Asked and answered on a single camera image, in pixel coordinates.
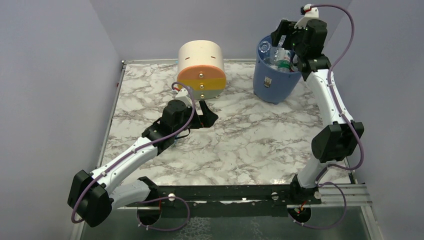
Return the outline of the green white label bottle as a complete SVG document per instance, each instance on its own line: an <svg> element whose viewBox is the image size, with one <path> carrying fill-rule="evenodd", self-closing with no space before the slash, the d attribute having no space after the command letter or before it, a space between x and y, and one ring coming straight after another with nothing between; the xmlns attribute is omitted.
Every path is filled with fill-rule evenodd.
<svg viewBox="0 0 424 240"><path fill-rule="evenodd" d="M277 70L282 73L291 72L291 52L281 48L278 51L278 57L275 62Z"/></svg>

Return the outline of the clear blue tinted bottle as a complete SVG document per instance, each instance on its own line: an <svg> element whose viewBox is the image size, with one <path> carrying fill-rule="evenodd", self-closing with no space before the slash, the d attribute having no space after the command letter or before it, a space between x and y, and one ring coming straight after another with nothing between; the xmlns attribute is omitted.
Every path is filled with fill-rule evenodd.
<svg viewBox="0 0 424 240"><path fill-rule="evenodd" d="M267 40L261 41L258 45L259 57L266 64L270 63L271 47L272 47L272 45Z"/></svg>

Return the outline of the clear unlabelled bottle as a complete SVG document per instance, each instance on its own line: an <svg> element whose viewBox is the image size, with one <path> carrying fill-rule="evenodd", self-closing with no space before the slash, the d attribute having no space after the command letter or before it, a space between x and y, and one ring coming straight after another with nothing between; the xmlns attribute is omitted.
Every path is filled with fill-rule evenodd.
<svg viewBox="0 0 424 240"><path fill-rule="evenodd" d="M272 66L277 67L277 65L276 65L276 60L278 59L278 51L279 51L280 49L284 49L284 48L283 48L283 43L284 43L285 39L286 39L286 36L285 36L285 35L283 35L283 36L280 38L278 45L277 45L276 47L274 47L274 46L273 46L273 47L271 48L271 50L270 50L270 63L271 63L271 65L272 65Z"/></svg>

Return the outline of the red nongfu label bottle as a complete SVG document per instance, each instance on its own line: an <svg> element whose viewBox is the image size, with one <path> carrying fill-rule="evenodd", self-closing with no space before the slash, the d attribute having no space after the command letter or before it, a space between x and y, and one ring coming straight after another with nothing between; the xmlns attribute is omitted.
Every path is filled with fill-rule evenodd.
<svg viewBox="0 0 424 240"><path fill-rule="evenodd" d="M290 63L290 71L291 72L298 72L298 56L294 55L293 58L291 59L291 63Z"/></svg>

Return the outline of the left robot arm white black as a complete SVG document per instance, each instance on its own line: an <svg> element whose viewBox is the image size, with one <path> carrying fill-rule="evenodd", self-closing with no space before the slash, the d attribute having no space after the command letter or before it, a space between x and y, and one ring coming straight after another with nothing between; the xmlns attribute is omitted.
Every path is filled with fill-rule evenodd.
<svg viewBox="0 0 424 240"><path fill-rule="evenodd" d="M169 101L161 117L147 127L131 147L90 173L85 170L76 173L67 200L72 208L71 221L96 227L113 210L147 200L153 192L148 179L137 179L129 184L122 181L173 145L179 133L212 127L219 116L205 101L199 101L199 105L201 114L181 100Z"/></svg>

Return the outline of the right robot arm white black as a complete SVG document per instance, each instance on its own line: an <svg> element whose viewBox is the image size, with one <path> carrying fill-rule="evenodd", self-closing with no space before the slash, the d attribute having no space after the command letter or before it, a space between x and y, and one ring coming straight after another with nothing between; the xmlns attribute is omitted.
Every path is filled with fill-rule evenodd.
<svg viewBox="0 0 424 240"><path fill-rule="evenodd" d="M360 138L364 125L347 111L334 80L333 65L323 54L327 33L327 24L319 19L310 19L301 27L283 19L270 34L272 46L276 47L284 37L282 48L297 56L297 69L315 96L324 126L312 139L311 159L290 183L291 194L296 198L313 195L329 168L347 170L338 163L356 147L363 148Z"/></svg>

